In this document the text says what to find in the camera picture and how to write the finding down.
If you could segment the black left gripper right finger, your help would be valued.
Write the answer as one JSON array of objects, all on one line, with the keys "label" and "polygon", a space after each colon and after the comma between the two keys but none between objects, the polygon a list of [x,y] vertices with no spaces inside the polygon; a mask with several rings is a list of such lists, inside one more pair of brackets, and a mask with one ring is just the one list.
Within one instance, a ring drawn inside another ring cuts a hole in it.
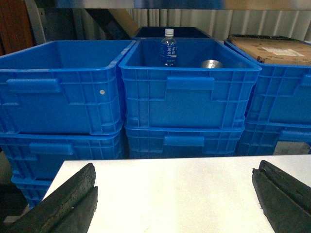
[{"label": "black left gripper right finger", "polygon": [[276,233],[311,231],[311,188],[266,160],[252,171],[260,206]]}]

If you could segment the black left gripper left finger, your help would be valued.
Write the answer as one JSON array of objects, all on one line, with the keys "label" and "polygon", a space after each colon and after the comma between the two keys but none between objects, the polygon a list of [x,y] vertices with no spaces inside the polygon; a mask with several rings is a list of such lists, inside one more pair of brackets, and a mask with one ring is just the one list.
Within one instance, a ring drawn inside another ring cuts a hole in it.
[{"label": "black left gripper left finger", "polygon": [[86,164],[5,233],[86,233],[98,203],[96,171]]}]

